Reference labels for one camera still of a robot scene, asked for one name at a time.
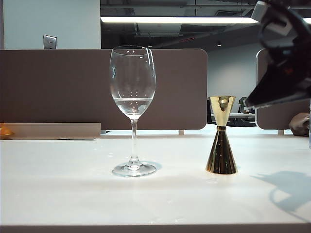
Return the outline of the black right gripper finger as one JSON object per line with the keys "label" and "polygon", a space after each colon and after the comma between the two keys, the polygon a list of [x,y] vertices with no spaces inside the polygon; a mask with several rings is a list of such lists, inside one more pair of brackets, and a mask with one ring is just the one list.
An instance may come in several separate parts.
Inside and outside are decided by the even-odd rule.
{"label": "black right gripper finger", "polygon": [[262,79],[244,101],[246,107],[262,108],[311,97],[311,68],[269,65]]}

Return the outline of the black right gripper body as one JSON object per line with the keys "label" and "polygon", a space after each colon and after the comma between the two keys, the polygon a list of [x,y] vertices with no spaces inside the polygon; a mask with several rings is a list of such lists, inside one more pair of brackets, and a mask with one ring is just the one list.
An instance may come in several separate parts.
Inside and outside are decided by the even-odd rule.
{"label": "black right gripper body", "polygon": [[[261,23],[259,41],[268,52],[269,65],[310,67],[311,29],[299,14],[289,6],[275,0],[259,0],[258,22]],[[294,30],[296,37],[292,40],[291,45],[272,46],[265,41],[266,29],[281,35],[287,35],[290,30]]]}

